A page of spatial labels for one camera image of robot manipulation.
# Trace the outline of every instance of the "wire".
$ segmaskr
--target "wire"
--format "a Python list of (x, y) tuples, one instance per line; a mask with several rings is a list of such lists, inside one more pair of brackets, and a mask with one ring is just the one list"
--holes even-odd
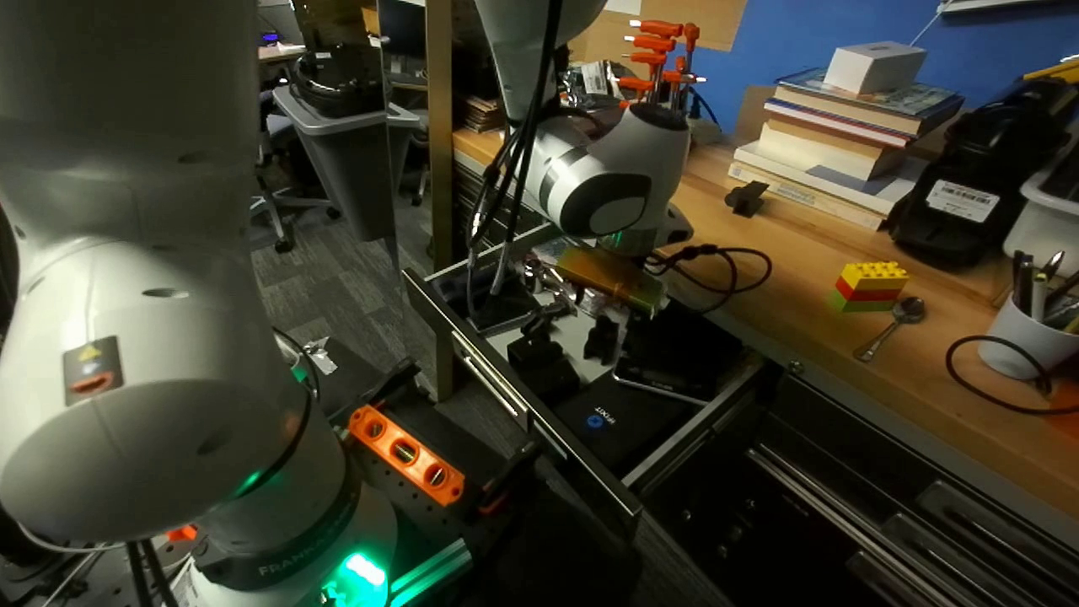
[(68, 574), (64, 580), (44, 596), (44, 607), (55, 607), (64, 591), (84, 574), (91, 570), (96, 560), (103, 557), (103, 547), (95, 547), (91, 552), (84, 552)]
[(27, 543), (33, 543), (33, 547), (39, 547), (39, 549), (47, 549), (47, 552), (69, 552), (69, 557), (80, 557), (80, 552), (103, 549), (103, 543), (91, 543), (91, 547), (50, 543), (50, 541), (44, 541), (44, 535), (30, 534), (23, 524), (14, 524), (14, 525), (27, 535)]
[[(699, 255), (719, 255), (724, 265), (729, 265), (729, 282), (724, 288), (715, 288), (715, 282), (703, 282), (699, 281), (694, 273), (689, 273), (680, 263), (689, 261), (699, 261)], [(754, 281), (744, 281), (743, 282), (743, 270), (737, 270), (737, 255), (751, 255), (762, 263), (762, 273)], [(665, 276), (665, 273), (676, 273), (683, 276), (689, 282), (694, 282), (699, 291), (708, 291), (708, 292), (719, 292), (715, 302), (694, 309), (694, 312), (712, 312), (719, 306), (724, 306), (733, 296), (737, 292), (749, 292), (749, 291), (758, 291), (762, 282), (769, 282), (773, 276), (773, 255), (762, 253), (762, 250), (749, 250), (749, 246), (715, 246), (715, 242), (703, 242), (703, 246), (683, 246), (676, 250), (674, 255), (652, 255), (652, 263), (657, 265), (653, 276)]]
[(488, 296), (497, 296), (502, 291), (502, 281), (504, 281), (504, 261), (508, 261), (508, 242), (514, 237), (514, 215), (520, 215), (520, 199), (523, 199), (523, 189), (525, 189), (525, 172), (530, 172), (530, 162), (531, 162), (531, 140), (537, 140), (537, 129), (541, 121), (541, 92), (545, 92), (545, 73), (550, 73), (550, 64), (554, 64), (554, 43), (557, 43), (557, 34), (558, 34), (558, 11), (563, 11), (563, 0), (554, 0), (550, 11), (545, 11), (545, 30), (541, 30), (541, 49), (538, 49), (538, 72), (537, 72), (537, 87), (531, 87), (531, 101), (530, 101), (530, 110), (525, 117), (520, 121), (520, 129), (504, 129), (504, 140), (500, 148), (500, 154), (491, 158), (491, 164), (484, 169), (484, 180), (481, 180), (481, 189), (477, 189), (477, 207), (474, 207), (474, 215), (472, 215), (472, 232), (467, 232), (467, 263), (465, 263), (465, 309), (467, 316), (474, 316), (474, 261), (477, 261), (477, 242), (481, 242), (481, 232), (491, 225), (491, 220), (502, 212), (504, 207), (504, 196), (508, 196), (508, 185), (514, 182), (514, 193), (508, 199), (508, 225), (504, 225), (504, 237), (502, 237), (502, 253), (500, 253), (500, 265), (497, 265), (497, 276), (488, 282)]
[(149, 577), (157, 587), (163, 605), (166, 607), (180, 607), (175, 596), (173, 596), (167, 577), (163, 570), (157, 549), (149, 541), (140, 541), (138, 547), (140, 547), (140, 557), (149, 562)]
[(939, 19), (939, 13), (935, 11), (935, 17), (911, 37), (911, 48), (921, 43), (921, 37)]
[(1029, 363), (1036, 366), (1036, 381), (1030, 381), (1030, 384), (1036, 384), (1042, 395), (1046, 395), (1047, 384), (1051, 384), (1047, 371), (1046, 371), (1026, 348), (1019, 348), (1019, 343), (1010, 343), (1010, 339), (1005, 339), (1005, 336), (994, 336), (994, 334), (966, 334), (966, 336), (957, 336), (957, 339), (946, 348), (946, 354), (945, 354), (945, 366), (946, 366), (946, 374), (949, 374), (962, 388), (966, 388), (966, 390), (980, 395), (983, 401), (990, 401), (990, 405), (998, 405), (998, 408), (1005, 408), (1005, 412), (1016, 412), (1016, 414), (1054, 419), (1054, 414), (1074, 414), (1074, 412), (1079, 412), (1079, 405), (1064, 405), (1064, 408), (1026, 408), (1026, 405), (1005, 401), (1005, 398), (998, 398), (998, 395), (972, 384), (972, 381), (954, 366), (954, 354), (957, 354), (962, 348), (966, 348), (966, 343), (978, 343), (978, 339), (1001, 343), (1001, 348), (1016, 350), (1023, 360), (1029, 360)]
[(318, 363), (310, 360), (307, 348), (296, 336), (290, 336), (285, 329), (278, 329), (278, 327), (268, 327), (268, 329), (296, 360), (303, 360), (303, 366), (307, 366), (307, 398), (318, 401), (325, 395), (325, 381), (318, 379)]
[(523, 207), (523, 196), (525, 196), (525, 182), (530, 182), (530, 164), (531, 164), (531, 144), (537, 144), (537, 130), (538, 130), (538, 121), (541, 121), (541, 96), (545, 96), (545, 73), (550, 73), (550, 64), (557, 58), (557, 37), (558, 37), (558, 19), (563, 19), (563, 0), (554, 0), (545, 8), (545, 30), (541, 30), (541, 49), (538, 49), (538, 78), (537, 78), (537, 92), (531, 92), (531, 121), (525, 124), (520, 144), (523, 144), (523, 175), (514, 180), (514, 193), (508, 199), (508, 225), (504, 225), (504, 237), (502, 237), (502, 253), (500, 253), (500, 265), (497, 265), (497, 276), (491, 276), (491, 288), (488, 292), (497, 296), (502, 291), (502, 281), (504, 281), (504, 263), (508, 263), (508, 246), (511, 246), (511, 237), (514, 237), (514, 215), (520, 215), (520, 207)]
[(719, 124), (719, 117), (715, 117), (712, 103), (703, 101), (703, 96), (699, 87), (689, 87), (689, 96), (694, 99), (699, 107), (703, 107), (708, 121)]
[(153, 596), (149, 580), (146, 580), (138, 543), (123, 543), (123, 552), (129, 552), (129, 562), (132, 562), (138, 605), (140, 607), (154, 607), (154, 596)]

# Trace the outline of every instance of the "wooden desk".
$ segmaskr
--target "wooden desk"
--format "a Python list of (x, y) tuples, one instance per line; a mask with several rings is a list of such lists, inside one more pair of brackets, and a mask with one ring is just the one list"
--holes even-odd
[[(456, 135), (456, 152), (465, 162), (484, 164), (497, 144), (491, 130)], [(897, 439), (915, 441), (915, 447), (945, 457), (939, 464), (966, 478), (978, 474), (973, 487), (1047, 525), (1047, 534), (1067, 534), (1063, 541), (1079, 547), (1079, 419), (1030, 419), (994, 408), (945, 371), (945, 350), (990, 324), (1009, 291), (1005, 261), (988, 261), (966, 273), (939, 273), (903, 255), (887, 232), (791, 201), (765, 201), (765, 212), (751, 220), (734, 215), (721, 201), (733, 185), (724, 158), (724, 148), (694, 152), (674, 207), (694, 225), (694, 242), (754, 246), (773, 255), (776, 273), (762, 291), (715, 309), (712, 320)], [(922, 296), (929, 309), (922, 324), (901, 327), (872, 363), (860, 363), (852, 350), (890, 316), (840, 312), (827, 302), (849, 261), (897, 261), (911, 270), (906, 292)], [(715, 261), (699, 261), (689, 270), (724, 282), (724, 265)], [(708, 302), (708, 292), (676, 281), (670, 281), (670, 292)], [(973, 348), (957, 354), (957, 366), (1001, 398), (1046, 408), (1026, 384), (990, 374)]]

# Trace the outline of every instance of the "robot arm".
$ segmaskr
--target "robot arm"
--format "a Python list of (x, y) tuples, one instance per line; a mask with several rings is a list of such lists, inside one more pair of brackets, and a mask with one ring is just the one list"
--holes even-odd
[[(550, 101), (554, 73), (538, 73), (541, 19), (554, 0), (474, 0), (488, 34), (508, 124), (523, 129), (531, 87), (541, 78)], [(577, 37), (599, 0), (558, 8), (557, 43)], [(661, 103), (631, 103), (611, 129), (590, 135), (572, 113), (538, 117), (523, 201), (572, 238), (598, 238), (621, 255), (647, 255), (665, 225), (666, 199), (689, 154), (689, 121)]]
[(0, 80), (2, 511), (68, 547), (195, 524), (189, 605), (318, 605), (348, 549), (387, 562), (391, 508), (250, 265), (256, 0), (0, 0)]

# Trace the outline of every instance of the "stack of books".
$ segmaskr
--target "stack of books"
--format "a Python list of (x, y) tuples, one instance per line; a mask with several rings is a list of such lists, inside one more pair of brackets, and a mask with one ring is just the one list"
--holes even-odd
[(879, 225), (922, 169), (911, 144), (954, 117), (962, 96), (928, 83), (845, 96), (827, 87), (822, 73), (816, 66), (776, 80), (762, 135), (734, 148), (729, 175), (769, 182), (776, 199)]

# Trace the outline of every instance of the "electronic device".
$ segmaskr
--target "electronic device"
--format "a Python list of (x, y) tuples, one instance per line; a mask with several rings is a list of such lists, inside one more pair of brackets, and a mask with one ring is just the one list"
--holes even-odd
[(1079, 87), (1039, 78), (946, 129), (939, 158), (892, 207), (883, 228), (935, 265), (972, 265), (1023, 212), (1023, 182), (1067, 137)]
[(408, 0), (378, 4), (378, 30), (384, 37), (384, 53), (426, 58), (427, 17), (426, 8)]

